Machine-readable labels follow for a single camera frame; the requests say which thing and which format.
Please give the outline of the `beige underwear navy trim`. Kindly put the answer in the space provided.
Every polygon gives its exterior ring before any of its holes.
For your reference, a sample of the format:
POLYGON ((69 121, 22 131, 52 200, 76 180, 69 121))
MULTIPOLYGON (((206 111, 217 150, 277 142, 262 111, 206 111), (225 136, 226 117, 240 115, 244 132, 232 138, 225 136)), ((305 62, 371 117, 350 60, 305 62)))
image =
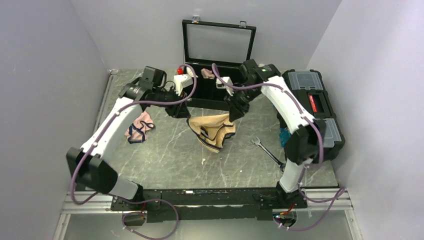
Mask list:
POLYGON ((236 134, 236 124, 230 114, 192 116, 186 120, 198 141, 213 153, 219 153, 226 140, 236 134))

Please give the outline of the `pink underwear navy trim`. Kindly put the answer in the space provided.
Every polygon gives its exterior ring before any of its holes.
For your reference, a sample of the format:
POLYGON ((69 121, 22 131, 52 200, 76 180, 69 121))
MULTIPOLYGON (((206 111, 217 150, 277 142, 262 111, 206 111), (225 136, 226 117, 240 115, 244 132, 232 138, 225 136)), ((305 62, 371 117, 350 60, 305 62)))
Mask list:
POLYGON ((142 112, 125 132, 126 140, 129 144, 143 143, 147 140, 147 132, 156 128, 150 114, 142 112))

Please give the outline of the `black compartment storage box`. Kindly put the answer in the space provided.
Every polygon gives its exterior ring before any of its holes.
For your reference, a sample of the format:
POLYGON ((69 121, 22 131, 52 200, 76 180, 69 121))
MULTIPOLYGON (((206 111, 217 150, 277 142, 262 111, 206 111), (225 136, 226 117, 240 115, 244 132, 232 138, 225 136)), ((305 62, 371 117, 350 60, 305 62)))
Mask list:
POLYGON ((203 69, 212 70, 215 63, 219 75, 228 77, 234 84, 245 82, 239 71, 240 65, 252 55, 257 28, 239 24, 182 20, 184 62, 194 69, 197 86, 188 107, 228 110, 224 98, 226 86, 218 79, 202 76, 203 69))

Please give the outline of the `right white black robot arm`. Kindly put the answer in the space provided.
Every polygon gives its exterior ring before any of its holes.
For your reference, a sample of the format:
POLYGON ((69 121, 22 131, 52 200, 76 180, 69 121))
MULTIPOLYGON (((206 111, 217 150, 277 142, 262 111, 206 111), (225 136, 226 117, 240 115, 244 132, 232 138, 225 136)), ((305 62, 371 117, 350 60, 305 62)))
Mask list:
POLYGON ((278 182, 282 190, 275 194, 275 200, 280 207, 289 207, 295 201, 293 192, 301 189, 306 169, 324 161, 325 121, 316 119, 301 105, 274 64, 258 66, 255 60, 246 60, 239 67, 243 83, 225 80, 215 65, 212 71, 227 90, 230 121, 242 118, 249 103, 264 95, 286 124, 290 138, 284 146, 286 164, 278 182))

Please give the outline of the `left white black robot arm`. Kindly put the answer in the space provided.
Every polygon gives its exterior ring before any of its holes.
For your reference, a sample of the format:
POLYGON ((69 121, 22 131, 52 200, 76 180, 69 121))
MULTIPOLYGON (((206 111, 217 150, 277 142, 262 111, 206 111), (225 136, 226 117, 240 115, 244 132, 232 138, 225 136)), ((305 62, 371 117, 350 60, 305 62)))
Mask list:
POLYGON ((162 107, 172 118, 188 118, 186 102, 197 87, 197 75, 177 74, 166 89, 167 74, 158 68, 146 66, 142 76, 127 83, 119 93, 113 109, 95 133, 79 148, 71 147, 66 160, 71 173, 70 197, 77 205, 86 203, 75 198, 76 185, 124 199, 131 210, 144 203, 143 187, 121 177, 109 160, 130 125, 150 106, 162 107))

